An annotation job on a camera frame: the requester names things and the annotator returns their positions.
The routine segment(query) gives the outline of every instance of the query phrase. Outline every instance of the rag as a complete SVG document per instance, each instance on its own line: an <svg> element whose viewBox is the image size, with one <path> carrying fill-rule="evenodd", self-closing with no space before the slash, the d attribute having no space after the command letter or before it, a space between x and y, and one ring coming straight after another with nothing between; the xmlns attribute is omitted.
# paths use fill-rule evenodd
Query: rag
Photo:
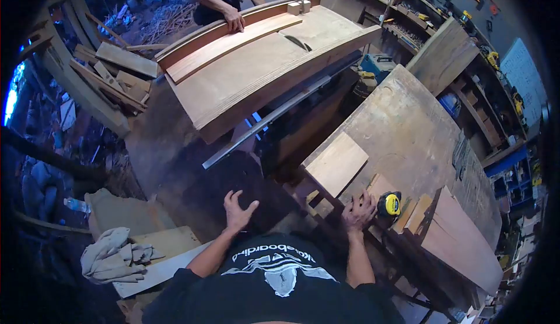
<svg viewBox="0 0 560 324"><path fill-rule="evenodd" d="M94 284L137 283L144 279L143 264L164 255L151 244L130 244L129 232L125 227L107 230L95 244L86 247L80 258L82 275Z"/></svg>

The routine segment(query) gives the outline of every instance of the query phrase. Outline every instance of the wood scrap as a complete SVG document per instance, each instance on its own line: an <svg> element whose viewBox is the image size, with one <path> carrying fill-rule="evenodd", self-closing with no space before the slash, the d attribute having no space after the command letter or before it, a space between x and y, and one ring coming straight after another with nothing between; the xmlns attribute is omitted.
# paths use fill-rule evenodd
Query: wood scrap
<svg viewBox="0 0 560 324"><path fill-rule="evenodd" d="M156 78L158 76L158 63L140 57L132 52L124 51L106 42L101 43L95 56L151 78Z"/></svg>
<svg viewBox="0 0 560 324"><path fill-rule="evenodd" d="M123 81L129 87L132 87L135 84L137 84L140 86L140 89L143 90L144 92L147 93L150 92L150 85L151 85L150 81L144 81L141 78L137 78L136 76L130 75L129 73L126 73L122 70L118 72L118 74L116 75L116 79Z"/></svg>
<svg viewBox="0 0 560 324"><path fill-rule="evenodd" d="M109 74L109 71L107 70L107 68L103 65L102 62L97 62L95 63L94 66L95 70L97 71L97 73L99 73L99 76L101 76L101 78L103 79L103 81L107 82L109 85L113 86L114 88L116 88L117 90L120 90L121 92L124 92L123 88L120 86L120 84L113 78L113 76L111 74Z"/></svg>
<svg viewBox="0 0 560 324"><path fill-rule="evenodd" d="M106 30L106 32L109 33L109 35L113 36L115 39L117 39L120 43L122 43L123 46L130 46L130 44L125 41L119 34L117 34L116 32L114 32L113 30L111 30L107 25L103 24L101 20L97 19L96 17L94 17L93 14L91 14L90 12L85 12L86 16L92 20L94 23L96 23L97 25L101 26L103 29Z"/></svg>
<svg viewBox="0 0 560 324"><path fill-rule="evenodd" d="M222 56L268 34L300 24L302 21L301 18L295 17L290 13L261 20L247 26L243 33L228 34L207 44L169 67L167 72L176 84L181 83L187 77Z"/></svg>
<svg viewBox="0 0 560 324"><path fill-rule="evenodd" d="M137 111L143 112L146 106L144 104L139 103L137 100L132 98L126 93L123 93L116 88L112 87L112 85L106 83L100 76L92 73L87 68L85 68L82 64L75 60L70 60L70 66L78 72L81 76L85 77L92 86L99 87L103 91L107 93L108 96L117 97L122 103L131 106Z"/></svg>
<svg viewBox="0 0 560 324"><path fill-rule="evenodd" d="M337 197L367 160L366 152L342 132L304 170L328 194Z"/></svg>
<svg viewBox="0 0 560 324"><path fill-rule="evenodd" d="M127 46L127 51L145 51L145 50L162 50L168 48L169 45L165 43L158 43L156 45L137 45L137 46Z"/></svg>

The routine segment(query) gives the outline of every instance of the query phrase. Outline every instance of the wooden workbench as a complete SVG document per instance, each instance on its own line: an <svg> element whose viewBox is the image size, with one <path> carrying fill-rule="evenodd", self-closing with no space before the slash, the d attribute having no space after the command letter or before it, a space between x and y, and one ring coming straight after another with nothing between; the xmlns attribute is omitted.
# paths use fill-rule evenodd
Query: wooden workbench
<svg viewBox="0 0 560 324"><path fill-rule="evenodd" d="M309 157L309 165L341 132L350 136L369 159L340 193L346 204L353 193L382 174L403 197L415 202L434 197L447 185L488 244L495 249L501 228L498 203L490 181L473 151L462 181L455 180L453 149L460 129L430 92L404 67L397 65L376 90ZM335 206L335 213L340 206Z"/></svg>

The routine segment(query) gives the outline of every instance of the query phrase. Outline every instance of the wooden post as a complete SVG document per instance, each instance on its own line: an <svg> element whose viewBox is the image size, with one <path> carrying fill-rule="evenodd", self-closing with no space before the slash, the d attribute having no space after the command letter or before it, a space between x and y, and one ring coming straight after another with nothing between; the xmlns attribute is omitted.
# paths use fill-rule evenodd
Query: wooden post
<svg viewBox="0 0 560 324"><path fill-rule="evenodd" d="M79 180L104 182L107 174L104 170L87 167L75 163L70 159L50 152L36 144L20 137L16 132L6 126L2 126L2 144L8 144L22 154L29 155L37 160L41 160L49 165L59 168L74 176Z"/></svg>

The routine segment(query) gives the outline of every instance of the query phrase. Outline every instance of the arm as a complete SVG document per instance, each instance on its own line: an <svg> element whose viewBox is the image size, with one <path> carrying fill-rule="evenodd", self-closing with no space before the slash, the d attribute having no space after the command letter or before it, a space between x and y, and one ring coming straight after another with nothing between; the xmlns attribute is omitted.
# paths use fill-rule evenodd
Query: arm
<svg viewBox="0 0 560 324"><path fill-rule="evenodd" d="M223 202L223 207L226 209L226 229L186 266L199 277L205 278L220 268L232 240L245 228L253 212L259 206L259 202L256 200L246 210L242 210L238 202L242 192L242 190L235 194L231 190L228 192Z"/></svg>
<svg viewBox="0 0 560 324"><path fill-rule="evenodd" d="M239 30L243 32L243 27L245 26L245 20L243 19L240 12L237 11L233 6L225 3L222 0L199 0L200 4L207 6L213 10L217 10L223 14L224 19L227 21L227 28L229 32L234 32Z"/></svg>
<svg viewBox="0 0 560 324"><path fill-rule="evenodd" d="M360 197L354 196L352 202L346 205L342 212L349 242L346 282L353 288L360 284L375 283L374 270L366 252L362 231L374 217L375 211L375 204L368 191L364 189L363 202L360 203Z"/></svg>

